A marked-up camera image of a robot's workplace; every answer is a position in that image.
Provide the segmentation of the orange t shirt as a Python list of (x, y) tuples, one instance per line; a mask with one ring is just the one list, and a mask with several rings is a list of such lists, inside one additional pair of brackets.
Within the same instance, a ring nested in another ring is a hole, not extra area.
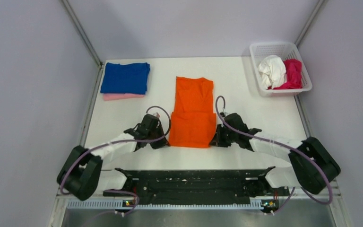
[(206, 78), (176, 78), (169, 142), (174, 147), (208, 148), (216, 132), (214, 83)]

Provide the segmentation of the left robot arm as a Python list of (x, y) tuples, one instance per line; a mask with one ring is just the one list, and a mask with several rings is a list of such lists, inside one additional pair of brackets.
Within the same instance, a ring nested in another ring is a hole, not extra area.
[(159, 114), (147, 113), (135, 127), (126, 129), (113, 141), (96, 147), (74, 147), (57, 176), (62, 194), (71, 194), (81, 201), (95, 193), (115, 189), (120, 195), (131, 193), (130, 176), (115, 166), (115, 161), (146, 145), (153, 149), (169, 146)]

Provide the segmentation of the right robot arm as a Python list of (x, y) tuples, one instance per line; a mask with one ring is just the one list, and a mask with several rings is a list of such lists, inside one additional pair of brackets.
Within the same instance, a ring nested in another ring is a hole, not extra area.
[(305, 140), (274, 136), (257, 128), (248, 128), (237, 113), (219, 113), (212, 144), (262, 153), (287, 162), (287, 167), (269, 167), (258, 182), (259, 191), (271, 195), (280, 187), (300, 187), (306, 193), (318, 195), (323, 190), (333, 192), (331, 182), (341, 168), (323, 144), (315, 137)]

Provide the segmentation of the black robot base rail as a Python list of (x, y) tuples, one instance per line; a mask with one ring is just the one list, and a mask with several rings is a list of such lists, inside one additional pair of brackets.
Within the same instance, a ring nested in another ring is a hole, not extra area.
[(249, 205), (252, 198), (268, 197), (260, 208), (276, 209), (278, 197), (289, 195), (282, 186), (272, 188), (265, 179), (272, 168), (260, 170), (120, 170), (126, 183), (120, 190), (106, 189), (105, 197), (134, 193), (139, 205)]

